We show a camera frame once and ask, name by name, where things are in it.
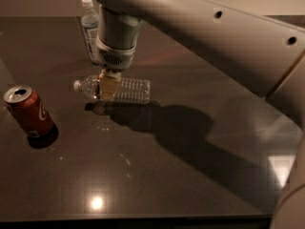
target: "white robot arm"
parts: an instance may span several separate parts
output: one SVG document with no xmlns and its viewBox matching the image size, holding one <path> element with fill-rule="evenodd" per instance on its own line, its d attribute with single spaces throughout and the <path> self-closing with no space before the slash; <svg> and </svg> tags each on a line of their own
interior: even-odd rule
<svg viewBox="0 0 305 229">
<path fill-rule="evenodd" d="M 97 0 L 99 64 L 132 63 L 144 21 L 178 41 L 293 120 L 305 124 L 305 31 L 212 0 Z M 305 138 L 274 213 L 272 228 L 305 223 Z"/>
</svg>

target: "water bottle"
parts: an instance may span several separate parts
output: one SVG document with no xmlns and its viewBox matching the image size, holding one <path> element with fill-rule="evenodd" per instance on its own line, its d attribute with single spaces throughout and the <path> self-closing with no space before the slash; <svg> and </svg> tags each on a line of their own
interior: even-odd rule
<svg viewBox="0 0 305 229">
<path fill-rule="evenodd" d="M 96 36 L 98 29 L 98 14 L 94 10 L 92 0 L 82 0 L 83 4 L 83 16 L 81 17 L 81 23 L 85 34 L 87 48 L 91 62 L 98 65 L 96 60 Z"/>
<path fill-rule="evenodd" d="M 134 104 L 150 102 L 151 82 L 149 80 L 121 77 L 116 84 L 115 79 L 111 79 L 110 81 L 114 83 L 111 85 L 115 86 L 115 90 L 111 96 L 107 94 L 106 98 L 103 98 L 103 91 L 105 91 L 103 88 L 109 89 L 110 83 L 101 84 L 103 80 L 105 79 L 100 75 L 90 75 L 83 81 L 76 80 L 73 88 L 76 92 L 82 92 L 90 99 Z"/>
</svg>

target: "screw hole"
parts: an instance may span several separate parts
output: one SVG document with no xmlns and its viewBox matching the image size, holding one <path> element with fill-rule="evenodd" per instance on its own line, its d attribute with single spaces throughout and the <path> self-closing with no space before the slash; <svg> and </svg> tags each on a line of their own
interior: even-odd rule
<svg viewBox="0 0 305 229">
<path fill-rule="evenodd" d="M 23 95 L 27 92 L 27 90 L 24 90 L 24 89 L 20 89 L 18 91 L 15 92 L 16 95 Z"/>
<path fill-rule="evenodd" d="M 222 16 L 222 11 L 218 11 L 213 17 L 214 17 L 215 19 L 220 19 L 221 16 Z"/>
<path fill-rule="evenodd" d="M 296 37 L 290 37 L 287 41 L 288 45 L 293 45 L 296 42 Z"/>
</svg>

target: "bottle cap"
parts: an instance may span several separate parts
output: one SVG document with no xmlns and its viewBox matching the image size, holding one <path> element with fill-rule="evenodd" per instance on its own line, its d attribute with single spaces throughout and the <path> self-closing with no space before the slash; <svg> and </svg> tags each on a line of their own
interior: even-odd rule
<svg viewBox="0 0 305 229">
<path fill-rule="evenodd" d="M 83 7 L 86 9 L 93 8 L 93 1 L 92 0 L 82 0 Z"/>
<path fill-rule="evenodd" d="M 80 91 L 80 81 L 79 80 L 76 80 L 73 84 L 73 89 L 76 91 L 76 92 L 79 92 Z"/>
</svg>

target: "red soda can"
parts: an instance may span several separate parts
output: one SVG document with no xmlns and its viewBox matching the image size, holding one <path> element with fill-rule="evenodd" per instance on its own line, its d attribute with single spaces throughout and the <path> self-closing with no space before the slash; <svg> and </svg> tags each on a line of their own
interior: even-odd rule
<svg viewBox="0 0 305 229">
<path fill-rule="evenodd" d="M 4 94 L 6 107 L 30 138 L 47 136 L 54 128 L 54 123 L 42 105 L 35 90 L 19 85 Z"/>
</svg>

